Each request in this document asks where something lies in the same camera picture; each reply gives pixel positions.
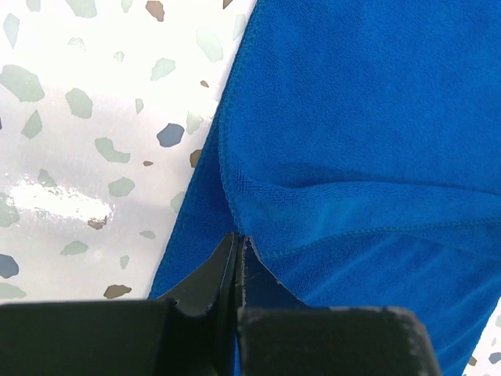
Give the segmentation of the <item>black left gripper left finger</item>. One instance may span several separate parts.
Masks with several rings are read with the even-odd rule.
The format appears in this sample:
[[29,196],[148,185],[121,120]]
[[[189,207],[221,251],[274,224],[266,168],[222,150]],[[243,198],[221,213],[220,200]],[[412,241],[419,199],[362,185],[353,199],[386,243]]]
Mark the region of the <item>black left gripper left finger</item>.
[[4,375],[231,375],[240,239],[154,300],[8,304]]

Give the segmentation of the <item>blue towel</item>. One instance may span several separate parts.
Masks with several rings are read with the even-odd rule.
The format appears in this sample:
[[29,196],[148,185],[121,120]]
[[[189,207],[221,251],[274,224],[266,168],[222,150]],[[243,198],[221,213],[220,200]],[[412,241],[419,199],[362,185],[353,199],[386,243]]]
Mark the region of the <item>blue towel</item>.
[[460,375],[500,296],[500,4],[259,1],[151,296],[229,232],[312,306],[399,306]]

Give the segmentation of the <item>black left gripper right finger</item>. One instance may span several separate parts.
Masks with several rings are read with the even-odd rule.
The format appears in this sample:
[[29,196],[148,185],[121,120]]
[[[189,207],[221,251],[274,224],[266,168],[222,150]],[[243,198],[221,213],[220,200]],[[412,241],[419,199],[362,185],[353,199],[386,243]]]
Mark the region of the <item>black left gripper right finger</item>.
[[304,304],[262,263],[251,237],[236,265],[242,375],[440,375],[424,325],[397,307]]

